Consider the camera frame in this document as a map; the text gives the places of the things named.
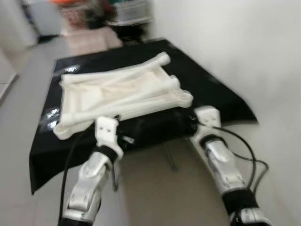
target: tiled floor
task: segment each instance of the tiled floor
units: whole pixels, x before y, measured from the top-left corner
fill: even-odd
[[[36,46],[0,107],[1,226],[57,224],[62,174],[31,196],[28,154],[55,60],[68,54],[60,38]],[[186,141],[170,141],[167,146],[179,171],[171,171],[165,144],[127,154],[120,165],[120,189],[115,193],[111,181],[107,183],[95,225],[229,225],[210,174]],[[70,170],[67,194],[77,169]]]

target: black tablecloth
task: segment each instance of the black tablecloth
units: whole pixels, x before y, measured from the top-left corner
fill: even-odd
[[[76,64],[82,64],[78,73],[103,72],[142,63],[162,51],[167,52],[171,58],[171,63],[163,68],[168,74],[176,75],[182,89],[191,92],[194,96],[193,104],[186,109],[174,108],[120,122],[118,142],[124,151],[192,135],[196,129],[191,121],[191,118],[195,116],[193,109],[202,105],[211,105],[219,109],[222,122],[255,120],[254,114],[239,96],[167,40],[59,59],[55,72]],[[59,81],[60,77],[53,77],[51,81],[41,123],[37,128],[30,152],[32,193],[64,169],[68,151],[78,136],[76,134],[68,140],[59,140],[51,130],[45,129],[45,121],[46,124],[48,123],[48,117],[45,117],[45,114],[52,112],[55,115],[58,113],[57,109],[60,108],[62,90],[58,84]],[[132,137],[135,142],[130,144],[121,138],[123,136]],[[71,165],[82,164],[88,158],[94,145],[94,130],[91,128],[78,142]]]

